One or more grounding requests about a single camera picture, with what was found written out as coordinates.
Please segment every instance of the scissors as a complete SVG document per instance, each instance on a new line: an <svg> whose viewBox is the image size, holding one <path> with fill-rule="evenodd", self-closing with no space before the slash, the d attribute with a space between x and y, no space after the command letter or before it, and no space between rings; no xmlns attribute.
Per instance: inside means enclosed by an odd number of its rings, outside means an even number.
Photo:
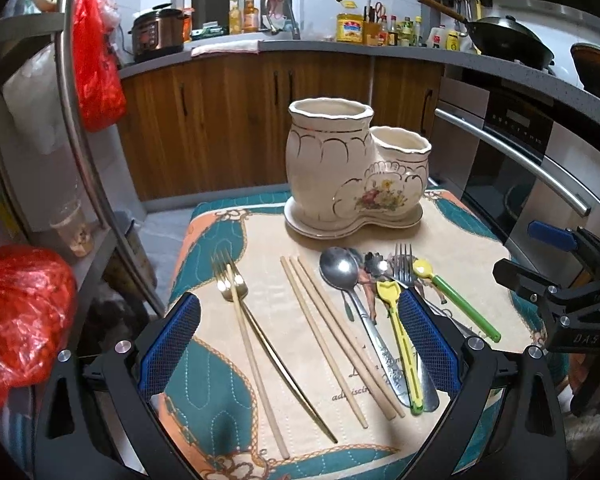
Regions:
<svg viewBox="0 0 600 480"><path fill-rule="evenodd" d="M376 22L379 22L386 14L386 7L382 2L376 2Z"/></svg>

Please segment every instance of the yellow plastic utensil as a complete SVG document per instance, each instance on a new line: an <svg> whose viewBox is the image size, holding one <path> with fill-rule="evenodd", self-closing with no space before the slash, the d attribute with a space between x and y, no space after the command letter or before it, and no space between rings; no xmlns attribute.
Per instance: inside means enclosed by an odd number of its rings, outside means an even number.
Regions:
<svg viewBox="0 0 600 480"><path fill-rule="evenodd" d="M471 304L465 300L456 290L449 285L440 276L433 273L433 267L427 260L415 260L413 263L413 272L419 278L426 278L431 280L431 283L446 297L448 297L460 310L462 310L467 317L473 321L480 330L482 330L487 336L493 339L496 343L500 341L502 336L491 323L489 323L480 312L475 310Z"/></svg>
<svg viewBox="0 0 600 480"><path fill-rule="evenodd" d="M404 375L407 378L409 387L409 399L411 401L411 413L419 415L424 408L424 398L422 394L422 386L418 379L418 368L416 366L415 350L413 343L407 336L407 333L398 318L398 298L400 297L400 285L395 282L377 282L376 288L382 300L389 304L389 316L391 324L394 327L395 338L398 341L400 349L400 357L402 359L402 368Z"/></svg>

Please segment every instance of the tiled floor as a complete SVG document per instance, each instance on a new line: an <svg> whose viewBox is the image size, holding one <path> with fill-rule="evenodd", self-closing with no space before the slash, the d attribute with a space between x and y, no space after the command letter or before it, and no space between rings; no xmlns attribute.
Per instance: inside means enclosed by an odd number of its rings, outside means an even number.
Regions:
<svg viewBox="0 0 600 480"><path fill-rule="evenodd" d="M192 212L190 208L151 213L140 229L140 240L158 277L156 292L165 304L169 301L173 269Z"/></svg>

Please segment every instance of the ceramic saucer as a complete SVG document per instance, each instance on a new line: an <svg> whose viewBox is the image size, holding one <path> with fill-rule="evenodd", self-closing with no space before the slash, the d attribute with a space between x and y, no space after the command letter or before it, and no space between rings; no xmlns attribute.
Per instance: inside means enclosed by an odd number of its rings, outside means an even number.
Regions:
<svg viewBox="0 0 600 480"><path fill-rule="evenodd" d="M293 210L295 208L296 201L293 197L285 203L285 220L286 223L291 227L295 232L301 234L302 236L307 236L309 238L314 238L316 240L334 240L336 238L344 238L345 236L349 236L350 234L355 233L362 226L367 224L379 225L381 227L389 227L391 229L406 229L408 227L413 227L420 223L422 220L422 206L418 204L414 207L406 217L396 219L396 220L385 220L381 218L373 218L373 217L359 217L356 218L351 224L341 229L329 231L325 229L316 229L314 227L308 226L304 222L300 221L298 218L295 218L293 215Z"/></svg>

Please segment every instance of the red plastic bag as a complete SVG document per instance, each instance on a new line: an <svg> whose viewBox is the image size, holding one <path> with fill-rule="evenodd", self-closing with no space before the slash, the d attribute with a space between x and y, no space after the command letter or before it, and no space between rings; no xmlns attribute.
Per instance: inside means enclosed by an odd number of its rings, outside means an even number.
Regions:
<svg viewBox="0 0 600 480"><path fill-rule="evenodd" d="M98 0L77 0L74 13L74 70L84 127L99 132L126 113L116 58L109 52Z"/></svg>
<svg viewBox="0 0 600 480"><path fill-rule="evenodd" d="M0 248L0 409L10 388L49 376L75 300L74 274L55 252Z"/></svg>

